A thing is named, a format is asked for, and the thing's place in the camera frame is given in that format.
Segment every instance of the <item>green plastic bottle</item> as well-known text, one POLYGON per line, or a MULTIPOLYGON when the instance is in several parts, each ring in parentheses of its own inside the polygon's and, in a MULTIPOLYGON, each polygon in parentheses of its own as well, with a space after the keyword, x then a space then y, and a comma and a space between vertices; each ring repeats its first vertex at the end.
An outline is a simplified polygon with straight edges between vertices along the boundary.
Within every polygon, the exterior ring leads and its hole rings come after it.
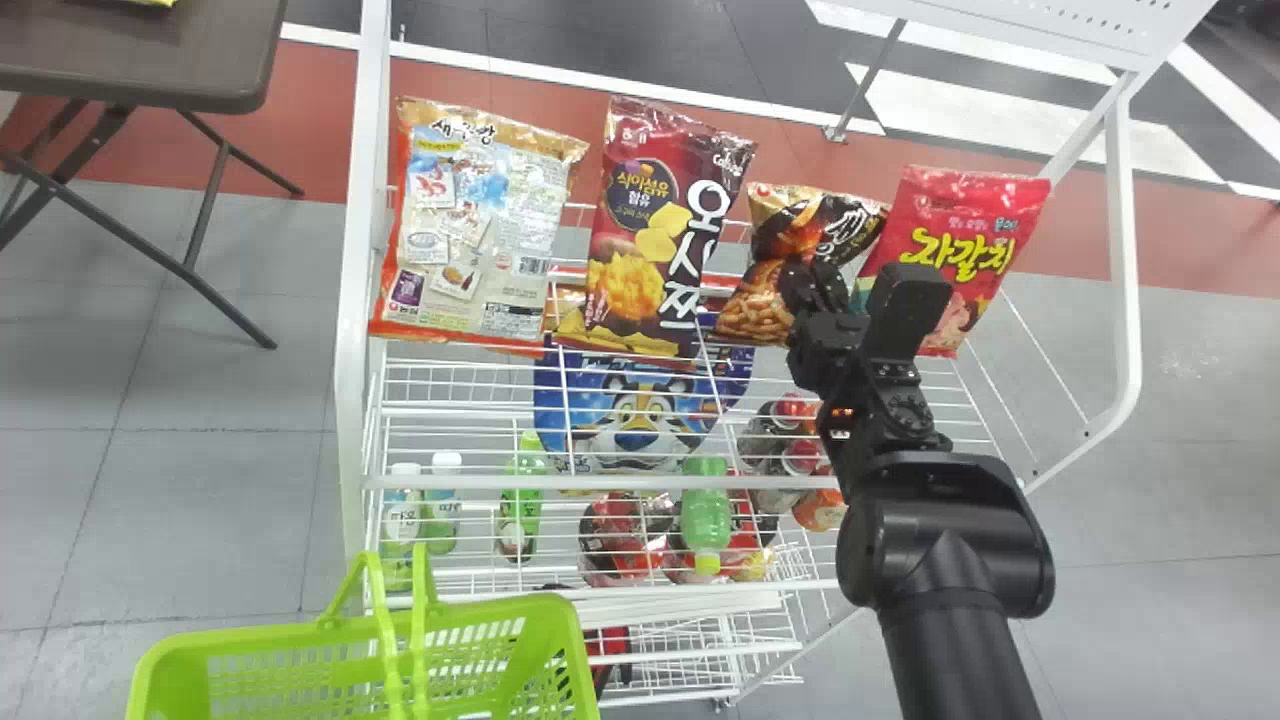
MULTIPOLYGON (((419 475, 417 462, 394 462, 392 475, 419 475)), ((387 592, 403 592, 413 584, 413 542, 422 537, 422 493, 415 489, 383 491, 383 530, 378 555, 383 559, 387 592)))
MULTIPOLYGON (((728 462, 723 457, 689 457, 686 475, 724 475, 728 462)), ((680 534, 694 553, 694 573, 719 573, 719 553, 728 547, 731 510, 728 492, 722 488, 686 489, 680 500, 680 534)))
MULTIPOLYGON (((508 475, 545 475, 547 457, 538 433, 520 434, 516 455, 507 462, 508 475)), ((512 562, 529 562, 538 551, 538 525, 543 519, 543 491, 508 488, 498 503, 498 552, 512 562)))
MULTIPOLYGON (((433 475, 457 475, 462 471, 462 455, 436 452, 431 455, 433 475)), ((453 552, 458 546, 458 500, 453 489, 429 489, 422 503, 422 537, 431 555, 453 552)))

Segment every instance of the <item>white bottle cap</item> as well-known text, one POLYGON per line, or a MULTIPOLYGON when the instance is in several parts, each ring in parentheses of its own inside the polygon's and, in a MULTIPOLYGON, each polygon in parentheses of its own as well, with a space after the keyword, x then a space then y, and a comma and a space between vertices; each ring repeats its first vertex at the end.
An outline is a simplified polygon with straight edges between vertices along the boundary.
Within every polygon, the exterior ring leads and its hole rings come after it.
POLYGON ((462 471, 462 455, 457 452, 436 452, 431 455, 431 474, 457 475, 462 471))

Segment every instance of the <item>tiled floor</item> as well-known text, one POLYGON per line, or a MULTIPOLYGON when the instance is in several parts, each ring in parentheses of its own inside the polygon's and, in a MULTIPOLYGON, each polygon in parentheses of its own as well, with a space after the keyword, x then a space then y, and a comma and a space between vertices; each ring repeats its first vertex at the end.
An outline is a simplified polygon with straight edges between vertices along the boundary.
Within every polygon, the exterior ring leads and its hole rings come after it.
MULTIPOLYGON (((191 192, 79 187, 157 241, 180 245, 191 222, 191 192)), ((314 615, 342 574, 325 432, 342 209, 232 195, 218 208, 200 266, 275 352, 70 214, 42 215, 0 255, 0 717, 119 717, 159 638, 314 615)), ((1101 409, 1105 286, 1014 275, 1007 290, 1101 409)), ((1139 409, 1034 496, 1059 597, 1015 638, 1050 720, 1272 717, 1280 301, 1143 301, 1139 409)), ((991 340, 1010 319, 988 322, 983 361, 1012 377, 1020 351, 991 340)), ((1029 386, 1007 400, 1032 402, 1029 386)), ((806 684, 726 716, 897 716, 869 616, 799 669, 806 684)))

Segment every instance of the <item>plastic basket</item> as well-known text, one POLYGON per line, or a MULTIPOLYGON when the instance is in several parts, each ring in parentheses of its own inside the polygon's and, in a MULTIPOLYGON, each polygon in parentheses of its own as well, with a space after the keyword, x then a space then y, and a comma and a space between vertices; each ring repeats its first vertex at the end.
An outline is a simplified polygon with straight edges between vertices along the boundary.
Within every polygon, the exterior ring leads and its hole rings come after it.
POLYGON ((390 612, 381 562, 362 552, 314 623, 173 635, 138 661, 128 720, 390 717, 598 719, 577 612, 563 597, 439 602, 422 544, 413 607, 390 612), (367 571, 372 615, 342 607, 367 571))

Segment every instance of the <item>table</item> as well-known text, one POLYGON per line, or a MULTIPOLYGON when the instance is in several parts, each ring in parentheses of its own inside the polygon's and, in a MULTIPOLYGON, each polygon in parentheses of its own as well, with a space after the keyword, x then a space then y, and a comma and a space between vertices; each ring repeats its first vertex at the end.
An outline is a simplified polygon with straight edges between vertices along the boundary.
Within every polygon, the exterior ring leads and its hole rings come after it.
POLYGON ((0 161, 20 176, 0 209, 0 251, 58 197, 182 278, 260 346, 275 341, 196 273, 228 158, 253 168, 294 197, 302 188, 236 147, 196 113, 243 114, 266 99, 285 0, 182 0, 174 8, 109 0, 0 0, 0 90, 67 97, 19 151, 0 161), (104 108, 88 135, 52 173, 33 161, 90 101, 104 108), (173 109, 218 147, 186 255, 178 260, 81 197, 67 183, 138 106, 173 109), (23 200, 22 191, 35 190, 23 200))

